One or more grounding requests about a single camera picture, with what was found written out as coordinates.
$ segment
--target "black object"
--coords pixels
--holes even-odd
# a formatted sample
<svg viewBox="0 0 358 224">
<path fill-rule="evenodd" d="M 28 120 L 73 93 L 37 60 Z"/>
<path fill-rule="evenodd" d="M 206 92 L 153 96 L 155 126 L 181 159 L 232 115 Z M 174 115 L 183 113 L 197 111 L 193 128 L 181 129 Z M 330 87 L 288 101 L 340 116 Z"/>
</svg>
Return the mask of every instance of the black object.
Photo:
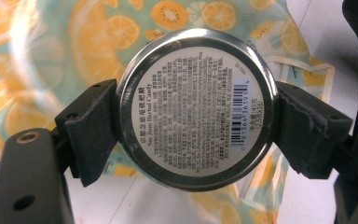
<svg viewBox="0 0 358 224">
<path fill-rule="evenodd" d="M 276 119 L 281 125 L 275 142 L 295 170 L 308 177 L 325 178 L 332 167 L 338 169 L 342 178 L 337 185 L 344 195 L 337 201 L 344 207 L 339 204 L 338 209 L 350 219 L 358 209 L 358 164 L 353 164 L 347 136 L 351 120 L 297 87 L 277 86 L 281 113 Z M 101 175 L 117 142 L 111 118 L 115 88 L 114 80 L 90 87 L 56 118 L 52 133 L 32 129 L 7 140 L 0 162 L 0 223 L 73 223 L 62 173 L 70 166 L 85 186 Z"/>
</svg>

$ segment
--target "product label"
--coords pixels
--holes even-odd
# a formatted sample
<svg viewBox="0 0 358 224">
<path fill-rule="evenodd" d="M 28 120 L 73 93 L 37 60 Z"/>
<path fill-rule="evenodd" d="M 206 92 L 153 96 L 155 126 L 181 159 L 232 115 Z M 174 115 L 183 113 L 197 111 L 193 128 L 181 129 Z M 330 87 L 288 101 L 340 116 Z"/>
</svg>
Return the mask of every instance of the product label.
<svg viewBox="0 0 358 224">
<path fill-rule="evenodd" d="M 206 47 L 179 49 L 154 63 L 132 100 L 132 125 L 145 153 L 189 176 L 225 171 L 261 131 L 264 101 L 240 60 Z"/>
</svg>

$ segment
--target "white surface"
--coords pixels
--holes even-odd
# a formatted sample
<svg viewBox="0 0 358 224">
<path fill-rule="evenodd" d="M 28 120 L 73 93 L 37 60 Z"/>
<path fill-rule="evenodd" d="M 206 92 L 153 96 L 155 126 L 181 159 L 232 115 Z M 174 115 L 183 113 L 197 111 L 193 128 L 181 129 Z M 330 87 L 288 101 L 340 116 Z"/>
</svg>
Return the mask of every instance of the white surface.
<svg viewBox="0 0 358 224">
<path fill-rule="evenodd" d="M 336 68 L 330 105 L 354 119 L 358 108 L 358 40 L 342 16 L 340 0 L 287 0 L 310 53 Z M 278 223 L 334 223 L 336 204 L 328 180 L 309 180 L 289 169 Z"/>
</svg>

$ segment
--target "tin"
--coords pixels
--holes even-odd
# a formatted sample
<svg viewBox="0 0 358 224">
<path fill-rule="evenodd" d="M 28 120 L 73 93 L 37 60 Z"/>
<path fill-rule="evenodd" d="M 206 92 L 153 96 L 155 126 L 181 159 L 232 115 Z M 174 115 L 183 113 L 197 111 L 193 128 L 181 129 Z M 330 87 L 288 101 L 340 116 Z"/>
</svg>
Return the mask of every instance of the tin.
<svg viewBox="0 0 358 224">
<path fill-rule="evenodd" d="M 262 58 L 238 38 L 207 29 L 170 33 L 130 62 L 117 87 L 117 136 L 159 184 L 222 188 L 269 150 L 277 90 Z"/>
</svg>

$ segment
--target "metal lid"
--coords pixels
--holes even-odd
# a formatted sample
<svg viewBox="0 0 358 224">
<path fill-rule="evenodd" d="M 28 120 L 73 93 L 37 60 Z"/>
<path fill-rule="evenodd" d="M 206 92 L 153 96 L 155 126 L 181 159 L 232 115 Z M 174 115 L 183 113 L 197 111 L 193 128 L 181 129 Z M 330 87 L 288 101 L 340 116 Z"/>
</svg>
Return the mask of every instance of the metal lid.
<svg viewBox="0 0 358 224">
<path fill-rule="evenodd" d="M 160 184 L 224 187 L 267 153 L 277 90 L 261 57 L 226 33 L 189 29 L 150 43 L 117 87 L 117 135 Z"/>
</svg>

